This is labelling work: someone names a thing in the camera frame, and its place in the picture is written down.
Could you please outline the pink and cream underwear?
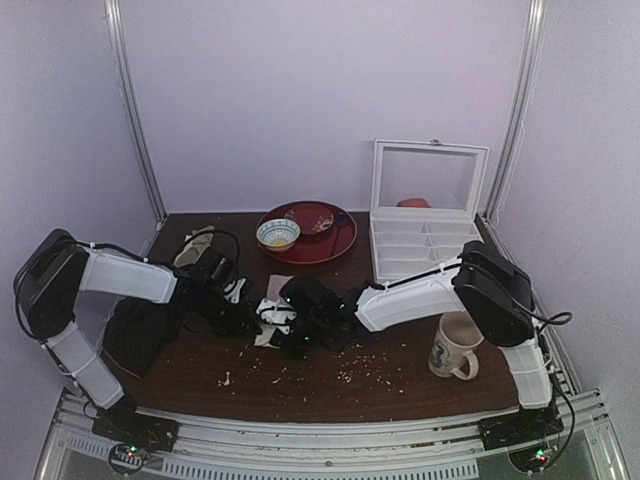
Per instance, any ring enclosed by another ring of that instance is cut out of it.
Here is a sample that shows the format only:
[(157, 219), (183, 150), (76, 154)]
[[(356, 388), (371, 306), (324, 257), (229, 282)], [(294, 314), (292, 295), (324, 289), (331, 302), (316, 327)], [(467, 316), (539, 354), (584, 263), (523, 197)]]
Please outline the pink and cream underwear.
[(261, 332), (256, 335), (254, 345), (256, 347), (275, 348), (271, 339), (276, 332), (288, 334), (290, 326), (288, 322), (296, 317), (296, 313), (280, 296), (280, 289), (291, 280), (291, 276), (271, 275), (269, 278), (266, 297), (256, 308)]

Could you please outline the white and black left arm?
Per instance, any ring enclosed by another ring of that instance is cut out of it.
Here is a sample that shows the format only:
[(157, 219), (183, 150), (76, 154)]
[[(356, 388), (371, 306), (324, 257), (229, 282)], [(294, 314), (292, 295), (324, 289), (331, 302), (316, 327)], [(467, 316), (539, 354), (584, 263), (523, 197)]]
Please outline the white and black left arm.
[[(52, 230), (14, 277), (16, 317), (62, 372), (100, 412), (133, 414), (135, 398), (108, 363), (132, 374), (146, 372), (160, 346), (174, 339), (190, 317), (218, 336), (254, 333), (251, 282), (238, 273), (236, 257), (212, 246), (185, 261), (177, 255), (153, 262), (110, 243), (88, 243), (65, 229)], [(117, 297), (96, 346), (76, 315), (82, 293)]]

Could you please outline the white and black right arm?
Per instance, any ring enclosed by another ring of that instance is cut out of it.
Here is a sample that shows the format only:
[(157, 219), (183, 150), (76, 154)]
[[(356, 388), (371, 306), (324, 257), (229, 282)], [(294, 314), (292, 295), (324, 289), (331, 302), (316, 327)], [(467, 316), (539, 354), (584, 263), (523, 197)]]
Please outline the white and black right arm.
[(271, 345), (297, 352), (309, 337), (358, 325), (370, 332), (445, 313), (466, 313), (484, 339), (506, 358), (518, 392), (516, 421), (556, 420), (553, 375), (544, 329), (569, 323), (573, 315), (550, 318), (534, 311), (529, 276), (481, 241), (439, 266), (384, 284), (366, 282), (338, 297), (317, 278), (290, 278), (275, 300), (263, 299), (256, 314), (274, 328)]

